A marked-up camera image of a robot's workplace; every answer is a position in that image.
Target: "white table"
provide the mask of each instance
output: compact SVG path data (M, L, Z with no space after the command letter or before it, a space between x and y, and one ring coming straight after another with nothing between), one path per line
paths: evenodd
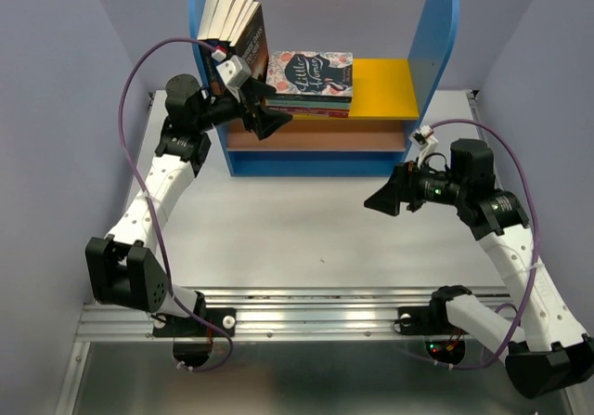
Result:
M157 92L138 161L143 174L159 141L164 100L164 91ZM463 91L437 92L424 122L448 118L471 119ZM436 135L448 157L451 141L477 137L469 125L442 127ZM207 162L164 231L179 285L502 285L452 207L426 204L411 214L403 206L397 218L365 209L364 199L386 179L231 177L216 133L211 140Z

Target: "yellow shelf board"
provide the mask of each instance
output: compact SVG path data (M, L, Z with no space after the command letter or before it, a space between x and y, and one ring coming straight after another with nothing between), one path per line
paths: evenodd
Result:
M295 121L416 121L419 109L406 59L355 59L348 118L295 114Z

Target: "wall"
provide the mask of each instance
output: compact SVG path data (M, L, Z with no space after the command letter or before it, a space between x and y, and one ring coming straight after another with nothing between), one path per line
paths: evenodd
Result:
M518 151L542 226L544 260L590 334L593 10L594 0L534 0L479 95L483 121ZM520 190L512 164L497 155L503 183ZM588 386L594 395L594 380Z
M84 299L84 246L121 210L131 68L98 0L0 0L0 413L51 413ZM127 107L138 146L148 98Z
M406 58L424 0L261 0L271 50L353 51ZM151 45L188 34L187 0L101 0L132 61ZM461 0L458 39L441 87L480 88L530 0ZM141 73L152 89L195 73L187 45L161 50Z

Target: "stack of books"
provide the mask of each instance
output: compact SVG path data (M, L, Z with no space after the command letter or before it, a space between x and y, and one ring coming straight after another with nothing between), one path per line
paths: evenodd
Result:
M348 118L353 100L353 54L277 51L270 55L266 83L277 89L266 98L272 110Z
M206 0L198 40L221 46L240 56L252 69L252 77L264 82L268 65L268 44L262 5L256 0ZM208 83L215 95L223 92L211 52L200 48Z

